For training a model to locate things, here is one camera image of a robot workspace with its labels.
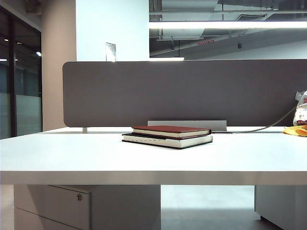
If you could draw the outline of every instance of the white wall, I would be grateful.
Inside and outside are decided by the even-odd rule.
[[[147,0],[76,0],[77,60],[105,61],[106,42],[118,61],[149,58]]]
[[[41,19],[38,15],[29,15],[25,11],[25,0],[0,0],[0,5],[16,15],[30,26],[41,31]]]
[[[62,67],[76,60],[75,0],[43,0],[43,130],[65,127]]]

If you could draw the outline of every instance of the plastic bag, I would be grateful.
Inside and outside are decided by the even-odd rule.
[[[293,125],[307,125],[307,91],[296,92],[295,99],[298,100],[298,104],[293,119]]]

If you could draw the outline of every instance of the red book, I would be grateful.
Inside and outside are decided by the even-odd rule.
[[[211,134],[208,128],[194,128],[182,126],[134,126],[133,134],[145,134],[172,139],[186,139]]]

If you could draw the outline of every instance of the yellow cloth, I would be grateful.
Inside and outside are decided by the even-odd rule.
[[[307,137],[307,126],[292,126],[284,129],[283,133]]]

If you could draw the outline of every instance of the lock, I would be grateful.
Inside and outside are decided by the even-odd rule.
[[[77,195],[77,200],[79,200],[79,201],[82,200],[82,195],[81,195],[81,194],[78,194],[78,195]]]

